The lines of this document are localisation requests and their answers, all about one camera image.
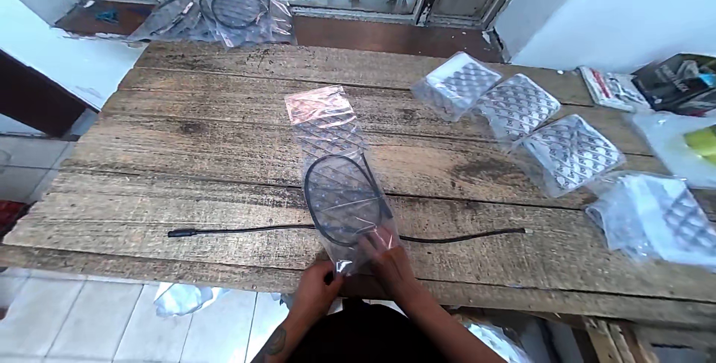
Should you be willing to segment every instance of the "tiled floor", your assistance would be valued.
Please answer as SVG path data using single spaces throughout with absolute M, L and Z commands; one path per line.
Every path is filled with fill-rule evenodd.
M 156 291 L 153 282 L 9 268 L 0 274 L 0 307 L 10 306 L 0 362 L 249 362 L 289 313 L 271 294 L 232 290 L 193 314 L 160 318 Z
M 0 135 L 0 200 L 39 201 L 73 147 L 56 139 Z

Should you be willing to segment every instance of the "yellow object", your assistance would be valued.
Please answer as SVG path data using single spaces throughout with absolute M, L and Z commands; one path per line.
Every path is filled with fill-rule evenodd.
M 716 164 L 716 125 L 684 134 L 689 148 Z

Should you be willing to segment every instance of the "black box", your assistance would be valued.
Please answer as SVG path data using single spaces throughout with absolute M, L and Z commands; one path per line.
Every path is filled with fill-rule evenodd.
M 716 109 L 716 58 L 677 54 L 634 73 L 634 84 L 654 110 L 700 116 Z

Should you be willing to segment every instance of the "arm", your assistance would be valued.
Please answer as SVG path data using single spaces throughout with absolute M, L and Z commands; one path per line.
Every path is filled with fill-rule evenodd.
M 377 236 L 361 243 L 371 255 L 373 272 L 385 290 L 448 360 L 505 363 L 494 350 L 453 319 L 420 284 L 412 272 L 405 249 L 399 246 L 385 250 L 381 247 L 385 242 Z
M 306 332 L 325 316 L 343 285 L 338 276 L 329 285 L 324 278 L 333 273 L 333 263 L 322 261 L 304 271 L 299 290 L 293 295 L 293 306 L 285 320 L 273 331 L 252 363 L 286 361 L 299 345 Z

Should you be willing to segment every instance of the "wooden table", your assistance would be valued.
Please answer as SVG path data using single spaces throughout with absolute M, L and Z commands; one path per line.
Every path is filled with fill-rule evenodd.
M 409 86 L 444 60 L 335 48 L 223 49 L 152 44 L 62 167 L 5 238 L 0 264 L 292 291 L 321 250 L 314 230 L 168 239 L 175 228 L 310 222 L 283 96 L 343 84 L 368 134 L 374 171 L 408 236 L 524 227 L 528 235 L 406 243 L 440 303 L 716 326 L 709 272 L 610 252 L 581 208 L 586 190 L 545 198 L 497 151 L 487 126 L 447 123 Z M 618 111 L 594 107 L 581 77 L 523 72 L 627 156 L 665 173 Z M 713 193 L 697 192 L 716 212 Z M 353 293 L 375 297 L 373 290 Z

